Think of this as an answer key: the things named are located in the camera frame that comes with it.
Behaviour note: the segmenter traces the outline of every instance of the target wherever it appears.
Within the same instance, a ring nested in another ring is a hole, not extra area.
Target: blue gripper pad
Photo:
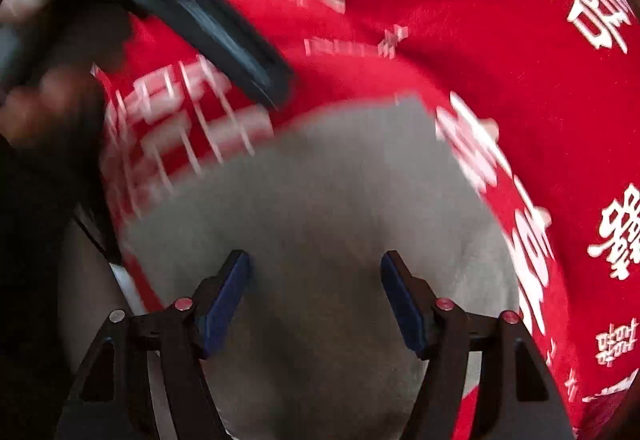
[[[203,339],[205,358],[217,352],[225,340],[226,330],[251,275],[249,255],[240,252],[223,281],[218,297],[209,311],[198,320],[198,330]]]
[[[400,327],[404,344],[416,354],[420,354],[427,348],[422,312],[414,303],[411,293],[402,281],[398,268],[389,253],[386,253],[380,262],[380,277],[382,278],[382,286],[385,288],[386,298],[391,303],[391,308]]]

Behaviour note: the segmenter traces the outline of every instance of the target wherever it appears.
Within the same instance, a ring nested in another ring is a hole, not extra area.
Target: screw
[[[184,312],[193,306],[193,301],[190,297],[181,297],[175,300],[174,306],[180,312]]]
[[[514,325],[520,321],[520,316],[512,310],[506,310],[502,312],[502,319],[507,321],[510,325]]]
[[[119,323],[124,319],[124,315],[124,310],[118,308],[109,314],[109,321],[112,323]]]
[[[453,303],[452,300],[450,300],[448,297],[439,297],[436,299],[436,306],[440,309],[440,310],[444,310],[444,311],[449,311],[451,310],[456,304]]]

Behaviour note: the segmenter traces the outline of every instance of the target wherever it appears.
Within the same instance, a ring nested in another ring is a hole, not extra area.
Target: gray fabric panel
[[[517,308],[502,232],[416,98],[315,112],[185,182],[127,242],[166,303],[232,249],[251,255],[225,348],[205,365],[240,439],[398,437],[426,367],[380,283],[388,249],[467,311]],[[478,373],[475,358],[468,386]]]

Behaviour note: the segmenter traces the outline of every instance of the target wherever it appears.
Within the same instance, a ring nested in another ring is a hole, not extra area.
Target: red fabric
[[[567,22],[575,0],[346,0],[344,13],[320,0],[230,1],[295,71],[292,100],[282,111],[270,113],[276,132],[327,104],[364,99],[388,102],[408,91],[417,91],[434,116],[444,113],[460,121],[449,96],[453,90],[479,118],[492,117],[498,123],[498,143],[511,171],[496,167],[496,185],[488,185],[483,197],[512,243],[514,257],[523,261],[518,273],[522,315],[525,320],[529,315],[532,335],[543,356],[548,356],[572,424],[579,431],[582,397],[602,392],[638,366],[637,350],[616,357],[610,366],[599,364],[596,336],[610,325],[629,325],[638,317],[635,294],[640,269],[632,262],[628,278],[612,279],[608,251],[596,258],[587,254],[589,245],[606,241],[598,235],[601,211],[614,199],[622,202],[630,183],[640,185],[634,159],[640,139],[636,132],[640,101],[635,89],[639,72],[634,55],[640,48],[640,31],[633,16],[629,15],[631,26],[619,28],[628,47],[624,54],[615,41],[612,48],[594,48]],[[348,46],[340,43],[369,45],[362,47],[366,54],[364,49],[375,48],[393,26],[409,30],[408,37],[398,43],[395,59],[358,56],[353,47],[347,52]],[[324,50],[310,52],[308,45],[314,42],[322,42]],[[114,114],[103,171],[107,184],[119,187],[126,184],[126,168],[117,153],[123,132],[129,132],[129,158],[140,160],[144,155],[140,141],[181,110],[192,122],[188,139],[200,158],[210,155],[211,149],[196,124],[196,104],[207,121],[225,115],[206,87],[197,103],[185,96],[179,107],[158,121],[131,119],[123,99],[134,89],[134,81],[167,65],[178,70],[179,62],[196,61],[196,53],[160,21],[149,19],[136,21],[126,56],[121,72],[102,76]],[[186,88],[184,81],[180,84]],[[248,105],[236,88],[226,97],[234,110]],[[459,143],[447,137],[460,151]],[[473,136],[464,139],[472,149],[486,152]],[[183,150],[162,160],[170,176],[188,169]],[[535,205],[551,214],[547,232],[553,251],[545,253],[544,237],[531,223],[532,204],[516,188],[518,179]],[[148,199],[133,201],[127,196],[117,204],[111,200],[116,227],[122,229],[136,211],[151,204]],[[139,267],[129,268],[141,283],[145,302],[158,305],[141,281]],[[537,302],[531,287],[540,288]],[[540,305],[541,320],[536,319],[536,305]],[[575,384],[566,386],[572,378]],[[456,438],[466,438],[475,397],[473,393],[463,403]],[[599,396],[597,401],[607,398],[612,396]],[[588,426],[584,424],[589,434],[606,418],[607,412],[590,411],[585,417]]]

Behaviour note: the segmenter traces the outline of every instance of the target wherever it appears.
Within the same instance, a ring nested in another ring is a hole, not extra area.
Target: gray surface
[[[168,303],[232,249],[254,277],[223,352],[205,364],[230,431],[247,440],[397,438],[425,366],[380,283],[396,249],[467,311],[517,308],[502,232],[415,99],[316,112],[193,178],[128,229]],[[468,385],[478,379],[471,363]]]

